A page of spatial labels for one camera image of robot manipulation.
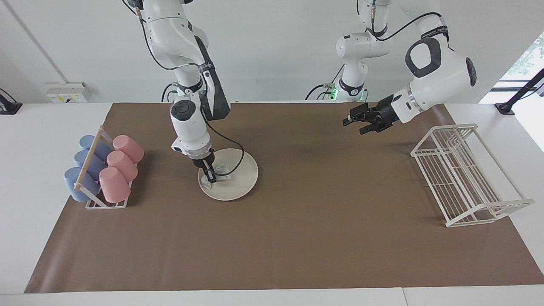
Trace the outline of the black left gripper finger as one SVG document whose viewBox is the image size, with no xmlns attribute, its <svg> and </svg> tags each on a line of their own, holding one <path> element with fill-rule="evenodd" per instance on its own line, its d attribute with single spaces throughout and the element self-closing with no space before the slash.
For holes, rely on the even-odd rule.
<svg viewBox="0 0 544 306">
<path fill-rule="evenodd" d="M 377 120 L 369 121 L 369 125 L 360 128 L 360 134 L 364 135 L 369 132 L 380 133 L 383 130 L 386 130 L 387 128 L 389 128 L 389 122 L 383 121 L 381 119 L 377 119 Z"/>
<path fill-rule="evenodd" d="M 343 126 L 354 122 L 367 122 L 370 126 L 378 127 L 381 123 L 380 113 L 375 107 L 370 107 L 368 103 L 361 103 L 351 109 L 348 116 L 342 120 Z"/>
</svg>

